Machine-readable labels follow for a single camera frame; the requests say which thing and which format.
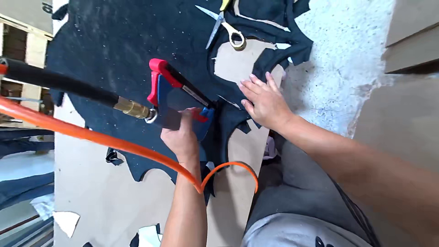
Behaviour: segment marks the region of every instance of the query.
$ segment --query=scissor blade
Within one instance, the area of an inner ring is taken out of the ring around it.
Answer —
[[[212,12],[212,11],[210,11],[210,10],[208,10],[208,9],[205,9],[205,8],[203,8],[203,7],[200,7],[200,6],[198,6],[198,5],[195,5],[195,7],[197,7],[199,10],[201,10],[202,12],[204,12],[204,13],[206,13],[207,15],[209,15],[210,17],[212,17],[212,18],[214,18],[215,20],[218,20],[218,14],[217,13],[214,13],[214,12]]]
[[[215,38],[216,32],[218,31],[218,28],[220,28],[221,22],[223,21],[223,17],[220,15],[218,16],[218,19],[215,22],[215,25],[213,26],[212,33],[210,33],[209,41],[206,45],[206,50],[209,49],[210,44],[212,43],[213,38]]]

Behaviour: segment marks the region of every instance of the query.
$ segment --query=gray pants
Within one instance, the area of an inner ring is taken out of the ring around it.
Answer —
[[[261,167],[246,231],[256,221],[276,213],[301,214],[332,223],[380,246],[362,211],[304,151],[276,138],[281,162]]]

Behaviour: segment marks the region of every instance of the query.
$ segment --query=forearm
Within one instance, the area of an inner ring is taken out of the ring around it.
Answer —
[[[439,176],[292,115],[278,131],[343,189],[417,237],[439,232]]]
[[[198,158],[186,164],[188,169],[199,181],[201,180]],[[166,221],[161,246],[198,247],[206,246],[207,215],[203,194],[182,175],[177,175],[174,199]]]

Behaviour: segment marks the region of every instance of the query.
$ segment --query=scissors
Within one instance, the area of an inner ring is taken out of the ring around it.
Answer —
[[[220,10],[219,14],[214,13],[208,9],[203,8],[203,7],[200,7],[198,5],[195,5],[195,7],[197,7],[199,10],[201,10],[202,12],[206,13],[207,15],[209,15],[210,17],[212,17],[216,20],[216,23],[213,26],[212,33],[210,34],[210,37],[209,37],[209,41],[207,42],[206,49],[209,49],[210,44],[212,43],[213,38],[215,37],[216,32],[218,31],[218,28],[220,27],[220,24],[221,24],[221,25],[223,25],[223,27],[226,28],[227,32],[229,33],[229,42],[232,45],[232,47],[237,51],[242,51],[245,48],[247,42],[245,41],[245,38],[242,35],[242,33],[239,32],[238,30],[236,30],[235,28],[233,28],[224,19],[224,9],[226,8],[227,5],[226,4],[224,6],[223,5],[219,9]],[[232,39],[232,37],[236,37],[236,36],[238,36],[241,39],[241,41],[237,44],[235,44],[235,42]]]

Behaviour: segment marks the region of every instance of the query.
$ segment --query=metal ring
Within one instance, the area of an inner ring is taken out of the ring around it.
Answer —
[[[153,115],[153,116],[145,118],[145,122],[147,124],[152,124],[158,117],[158,110],[155,108],[152,108],[152,109],[149,109],[149,113],[150,113],[150,115]]]

